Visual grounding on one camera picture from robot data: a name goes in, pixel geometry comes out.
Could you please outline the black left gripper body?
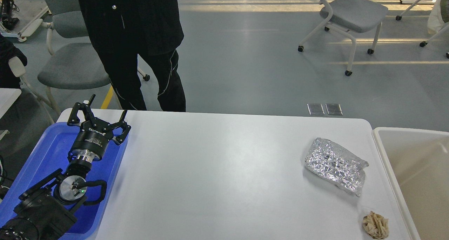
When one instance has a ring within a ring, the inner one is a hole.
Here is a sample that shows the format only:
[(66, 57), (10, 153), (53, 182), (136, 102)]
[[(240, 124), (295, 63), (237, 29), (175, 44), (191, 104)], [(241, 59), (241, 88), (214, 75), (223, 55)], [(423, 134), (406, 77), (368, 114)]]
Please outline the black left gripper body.
[(109, 141), (114, 137), (113, 130), (118, 127), (122, 128), (121, 120), (110, 124), (99, 118), (93, 118), (81, 123), (80, 132), (69, 151), (68, 161), (71, 162), (75, 159), (87, 162), (102, 160)]

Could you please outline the robot base background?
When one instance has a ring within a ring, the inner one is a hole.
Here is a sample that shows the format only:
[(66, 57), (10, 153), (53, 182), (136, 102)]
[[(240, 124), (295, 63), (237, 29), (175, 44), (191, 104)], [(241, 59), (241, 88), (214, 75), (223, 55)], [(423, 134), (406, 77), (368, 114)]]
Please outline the robot base background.
[(24, 42), (49, 12), (44, 0), (1, 0), (1, 35)]

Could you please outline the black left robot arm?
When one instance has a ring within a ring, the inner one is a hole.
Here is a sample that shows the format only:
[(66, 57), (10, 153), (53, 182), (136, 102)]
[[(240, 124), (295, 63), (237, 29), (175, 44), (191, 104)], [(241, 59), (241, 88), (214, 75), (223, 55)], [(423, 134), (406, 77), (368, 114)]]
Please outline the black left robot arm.
[(75, 103), (66, 124), (43, 134), (1, 203), (2, 240), (80, 240), (104, 213), (130, 125), (95, 117)]

